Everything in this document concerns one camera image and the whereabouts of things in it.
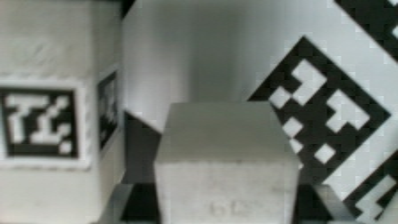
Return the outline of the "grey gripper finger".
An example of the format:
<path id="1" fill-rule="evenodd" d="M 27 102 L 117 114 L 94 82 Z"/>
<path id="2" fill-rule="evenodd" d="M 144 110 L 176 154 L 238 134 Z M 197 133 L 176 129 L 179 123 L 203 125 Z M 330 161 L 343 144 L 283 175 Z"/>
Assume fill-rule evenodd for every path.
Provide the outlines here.
<path id="1" fill-rule="evenodd" d="M 291 224 L 299 158 L 267 103 L 171 106 L 155 180 L 162 224 Z"/>

